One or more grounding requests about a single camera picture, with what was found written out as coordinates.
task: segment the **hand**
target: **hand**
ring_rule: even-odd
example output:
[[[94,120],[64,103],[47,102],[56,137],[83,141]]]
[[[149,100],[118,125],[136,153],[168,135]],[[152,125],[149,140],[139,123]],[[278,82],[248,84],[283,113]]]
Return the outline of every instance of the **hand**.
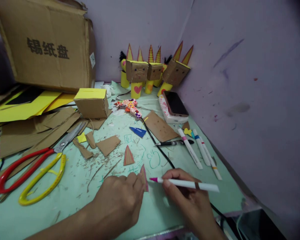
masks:
[[[217,226],[210,206],[207,191],[192,188],[176,187],[167,179],[179,179],[192,182],[201,182],[182,169],[171,169],[162,178],[166,195],[180,208],[187,227],[201,240],[225,239]]]
[[[134,226],[139,219],[145,186],[141,175],[107,177],[86,208],[96,223],[98,239],[114,239]]]

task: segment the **red scissor handle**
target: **red scissor handle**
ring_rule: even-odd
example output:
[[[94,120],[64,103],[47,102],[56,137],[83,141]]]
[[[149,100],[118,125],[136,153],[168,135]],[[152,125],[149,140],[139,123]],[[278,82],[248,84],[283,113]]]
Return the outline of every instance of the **red scissor handle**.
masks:
[[[40,159],[39,161],[37,161],[32,168],[29,169],[29,171],[27,171],[20,179],[18,179],[11,187],[5,189],[4,188],[4,184],[7,181],[7,178],[9,177],[9,175],[12,173],[12,171],[19,166],[21,163],[23,163],[25,160],[28,160],[29,158],[35,157],[37,155],[41,155],[45,153]],[[13,190],[15,190],[17,187],[19,187],[22,183],[24,183],[25,180],[27,180],[31,174],[33,174],[33,172],[43,163],[44,160],[46,160],[47,157],[49,157],[52,153],[54,153],[54,150],[51,148],[45,148],[42,149],[40,151],[31,153],[27,156],[24,156],[22,158],[20,158],[19,160],[15,161],[13,164],[10,165],[10,167],[8,167],[8,169],[1,175],[0,177],[0,193],[9,193]]]

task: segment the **scissors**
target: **scissors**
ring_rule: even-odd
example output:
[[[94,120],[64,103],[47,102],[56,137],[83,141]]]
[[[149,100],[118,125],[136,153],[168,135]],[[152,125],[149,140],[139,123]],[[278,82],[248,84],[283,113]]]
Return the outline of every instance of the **scissors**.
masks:
[[[39,150],[37,152],[31,153],[27,156],[24,156],[22,158],[20,158],[18,161],[14,162],[13,164],[10,165],[10,167],[8,167],[8,169],[2,174],[2,176],[0,177],[0,193],[9,193],[11,191],[13,191],[14,189],[16,189],[17,187],[19,187],[22,183],[24,183],[32,174],[33,172],[43,163],[44,160],[46,160],[47,157],[49,157],[51,154],[53,153],[57,153],[56,158],[42,171],[40,172],[31,182],[30,184],[26,187],[26,189],[22,192],[20,199],[19,199],[19,203],[21,205],[30,205],[33,204],[35,202],[40,201],[41,199],[43,199],[45,196],[47,196],[59,183],[63,172],[64,172],[64,167],[65,167],[65,162],[66,162],[66,155],[62,154],[63,149],[68,145],[69,142],[71,142],[80,132],[80,130],[83,128],[84,123],[79,124],[71,133],[67,134],[62,141],[57,144],[54,148],[45,148],[42,150]],[[7,181],[8,176],[12,173],[12,171],[19,166],[21,163],[23,163],[24,161],[26,161],[29,158],[35,157],[37,155],[41,155],[43,154],[43,156],[39,159],[39,161],[37,161],[32,168],[29,169],[29,171],[27,171],[19,180],[17,180],[11,187],[5,189],[4,185],[5,182]],[[43,194],[41,194],[39,197],[37,197],[36,199],[32,199],[30,201],[26,200],[26,195],[28,193],[28,191],[37,183],[37,181],[40,180],[40,178],[43,177],[44,174],[47,173],[47,171],[53,167],[53,165],[56,164],[56,162],[61,158],[61,166],[60,166],[60,171],[59,174],[55,180],[55,182],[49,187],[49,189],[47,191],[45,191]]]

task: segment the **glue gun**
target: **glue gun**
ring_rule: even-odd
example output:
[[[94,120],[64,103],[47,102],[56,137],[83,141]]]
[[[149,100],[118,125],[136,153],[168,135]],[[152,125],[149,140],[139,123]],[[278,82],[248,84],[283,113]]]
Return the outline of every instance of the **glue gun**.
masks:
[[[137,120],[139,120],[142,117],[141,112],[136,108],[138,102],[133,99],[127,99],[127,100],[120,100],[116,102],[114,105],[117,106],[117,108],[126,108],[127,112],[130,112],[131,115],[135,116]]]

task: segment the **purple wall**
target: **purple wall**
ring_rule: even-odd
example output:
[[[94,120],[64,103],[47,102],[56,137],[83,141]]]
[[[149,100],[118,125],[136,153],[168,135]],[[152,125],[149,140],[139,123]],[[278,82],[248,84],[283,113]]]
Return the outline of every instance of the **purple wall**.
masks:
[[[154,54],[162,46],[163,62],[175,50],[192,5],[186,0],[83,2],[96,35],[96,79],[105,82],[120,82],[120,51],[126,53],[129,43],[135,60],[139,46],[144,60],[148,60],[150,44]]]
[[[192,70],[178,91],[283,233],[297,239],[300,6],[290,2],[195,1],[181,55],[194,44]]]

